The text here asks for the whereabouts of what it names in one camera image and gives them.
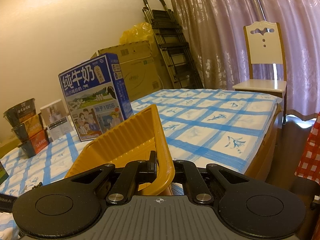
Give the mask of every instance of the curtain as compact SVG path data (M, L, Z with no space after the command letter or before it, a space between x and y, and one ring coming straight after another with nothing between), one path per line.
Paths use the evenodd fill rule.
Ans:
M303 120L320 111L319 0L172 0L205 88L232 89L249 79L243 26L281 25L287 62L287 114ZM283 79L282 65L276 66ZM253 65L254 78L273 79L272 65Z

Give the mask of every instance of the white wall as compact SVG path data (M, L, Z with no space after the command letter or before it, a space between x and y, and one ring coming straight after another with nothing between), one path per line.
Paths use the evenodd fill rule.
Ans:
M142 0L0 0L0 114L32 97L37 110L63 98L58 74L117 45L124 30L144 21L143 6ZM0 138L10 128L1 115Z

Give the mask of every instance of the cardboard box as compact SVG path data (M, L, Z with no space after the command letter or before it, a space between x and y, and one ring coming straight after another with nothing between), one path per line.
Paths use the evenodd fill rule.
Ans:
M116 54L106 53L59 74L81 141L94 139L133 115Z
M90 59L95 58L95 57L97 57L97 56L98 56L98 55L97 55L97 53L95 52L95 53L91 56Z
M161 89L160 80L148 41L138 41L98 50L118 55L130 101Z

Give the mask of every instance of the cartoon family illustration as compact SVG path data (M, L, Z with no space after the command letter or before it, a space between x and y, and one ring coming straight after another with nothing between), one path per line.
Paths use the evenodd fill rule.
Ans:
M121 114L117 111L117 109L118 108L109 113L97 114L97 119L103 133L105 133L106 131L110 130L111 128L115 127L123 121Z
M121 120L119 118L119 113L112 112L110 115L112 116L112 121L110 123L110 128L113 128L116 125L121 123Z
M100 131L99 125L96 123L93 115L93 109L91 109L91 113L89 113L87 108L83 109L83 113L79 114L77 121L81 134L88 134L91 131Z

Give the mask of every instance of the wooden floor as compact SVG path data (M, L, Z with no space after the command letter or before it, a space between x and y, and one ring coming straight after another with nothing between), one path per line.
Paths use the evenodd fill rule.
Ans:
M283 129L278 129L274 158L266 180L269 184L290 190L304 201L307 215L298 233L301 240L311 239L319 217L319 210L311 211L309 206L314 195L320 194L320 186L314 181L294 175L313 123L312 120L303 122L297 117L287 117Z

